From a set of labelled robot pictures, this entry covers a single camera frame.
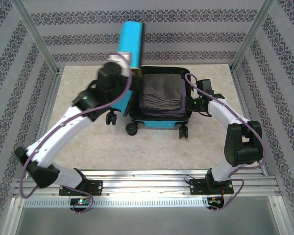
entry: purple cable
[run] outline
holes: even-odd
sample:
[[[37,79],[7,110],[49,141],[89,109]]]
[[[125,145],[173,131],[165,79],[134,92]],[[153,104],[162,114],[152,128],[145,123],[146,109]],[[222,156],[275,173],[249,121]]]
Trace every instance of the purple cable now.
[[[213,99],[215,102],[221,104],[222,106],[224,106],[225,108],[227,108],[227,110],[230,111],[231,114],[233,114],[233,116],[235,118],[237,118],[240,122],[242,122],[255,136],[256,138],[259,140],[261,146],[263,147],[263,152],[264,152],[264,157],[263,157],[263,160],[261,163],[259,163],[257,166],[250,166],[250,167],[246,167],[246,166],[242,166],[242,167],[239,167],[235,170],[233,170],[230,174],[228,174],[228,178],[230,178],[233,174],[235,174],[239,169],[257,169],[257,168],[260,168],[262,167],[265,163],[266,163],[266,160],[267,160],[267,147],[264,143],[264,141],[261,139],[261,137],[259,136],[259,134],[247,123],[245,122],[243,119],[241,119],[227,104],[223,103],[222,101],[216,99],[215,97],[209,95],[208,93],[202,91],[201,89],[197,88],[197,86],[193,83],[191,83],[191,81],[187,78],[187,76],[192,76],[193,78],[195,78],[195,80],[197,81],[197,78],[195,77],[195,75],[191,74],[191,73],[187,73],[185,74],[185,80],[194,88],[196,89],[197,91],[199,91],[200,93],[204,94],[205,96]],[[242,179],[232,179],[232,181],[241,181],[242,182],[242,185],[240,187],[240,189],[236,192],[236,194],[221,208],[221,209],[217,209],[217,210],[212,210],[214,212],[218,212],[218,211],[221,211],[223,210],[224,208],[226,208],[233,200],[234,198],[236,198],[236,196],[241,192],[243,186],[244,186],[244,180]]]
[[[132,71],[131,71],[131,68],[130,68],[130,65],[128,63],[128,61],[126,60],[126,58],[124,56],[122,56],[121,54],[119,53],[109,53],[107,56],[109,55],[117,55],[119,57],[121,57],[125,63],[127,64],[127,68],[128,68],[128,78],[127,78],[127,83],[126,83],[126,86],[125,86],[125,89],[124,91],[122,92],[122,94],[116,98],[115,100],[111,101],[110,103],[107,103],[105,105],[102,105],[102,106],[99,106],[99,107],[96,107],[96,108],[93,108],[93,109],[90,109],[90,110],[86,110],[84,112],[81,112],[79,114],[76,114],[70,118],[68,118],[67,120],[65,120],[64,122],[62,122],[61,124],[59,124],[58,126],[56,126],[52,131],[50,131],[50,133],[48,135],[46,135],[46,137],[41,140],[41,142],[37,145],[37,147],[35,148],[35,150],[33,151],[33,153],[28,157],[27,161],[25,162],[24,166],[23,166],[23,170],[22,170],[22,173],[21,173],[21,177],[20,177],[20,195],[22,198],[29,198],[31,195],[33,195],[33,193],[35,192],[35,190],[38,188],[38,186],[35,186],[35,188],[29,193],[29,195],[25,196],[24,195],[24,191],[23,191],[23,179],[25,177],[25,173],[26,173],[26,169],[27,169],[27,166],[28,164],[30,163],[30,161],[33,159],[33,157],[36,155],[36,153],[39,152],[39,149],[44,145],[44,143],[54,134],[56,133],[61,127],[65,126],[67,123],[69,123],[70,121],[76,119],[77,117],[80,117],[82,115],[85,115],[85,114],[88,114],[88,113],[91,113],[91,112],[94,112],[94,111],[98,111],[100,109],[105,109],[105,108],[108,108],[110,107],[111,105],[119,102],[125,95],[126,93],[129,91],[130,87],[131,87],[131,84],[132,84]],[[71,187],[68,187],[68,186],[64,186],[70,190],[73,190],[73,191],[76,191],[76,192],[79,192],[79,193],[84,193],[86,195],[89,195],[92,199],[92,203],[89,207],[87,207],[85,210],[79,212],[79,214],[81,213],[84,213],[88,210],[90,210],[91,206],[93,205],[94,203],[94,198],[91,194],[87,193],[87,192],[83,192],[83,191],[79,191],[79,190],[76,190],[74,188],[71,188]]]

